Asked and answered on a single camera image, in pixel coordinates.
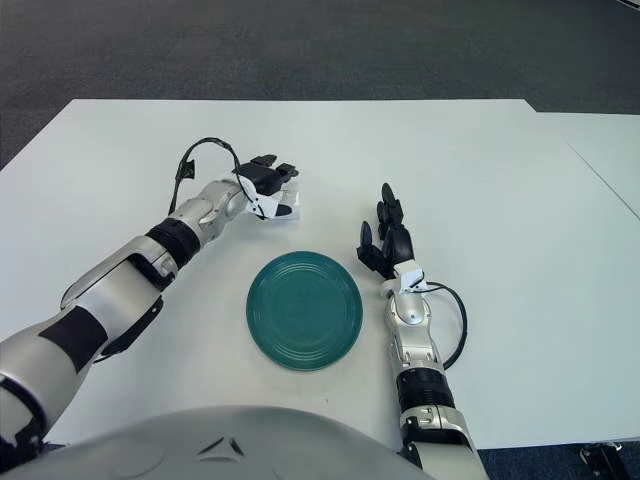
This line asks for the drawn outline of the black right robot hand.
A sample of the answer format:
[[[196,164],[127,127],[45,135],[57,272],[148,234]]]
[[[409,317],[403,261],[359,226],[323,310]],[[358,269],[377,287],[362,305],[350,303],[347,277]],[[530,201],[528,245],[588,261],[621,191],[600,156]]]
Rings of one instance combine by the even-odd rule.
[[[369,270],[377,272],[385,280],[394,278],[394,267],[414,260],[414,251],[409,231],[403,224],[404,212],[401,202],[388,183],[381,187],[381,200],[376,206],[378,236],[381,247],[373,243],[370,224],[363,221],[360,229],[360,244],[356,254]]]

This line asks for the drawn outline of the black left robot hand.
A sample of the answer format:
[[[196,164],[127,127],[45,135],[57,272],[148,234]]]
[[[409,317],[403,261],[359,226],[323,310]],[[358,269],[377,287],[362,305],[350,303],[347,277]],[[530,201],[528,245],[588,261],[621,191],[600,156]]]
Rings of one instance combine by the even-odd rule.
[[[245,210],[266,220],[291,220],[299,216],[299,192],[285,185],[299,175],[295,166],[280,163],[277,156],[266,154],[239,164],[233,173],[247,198]]]

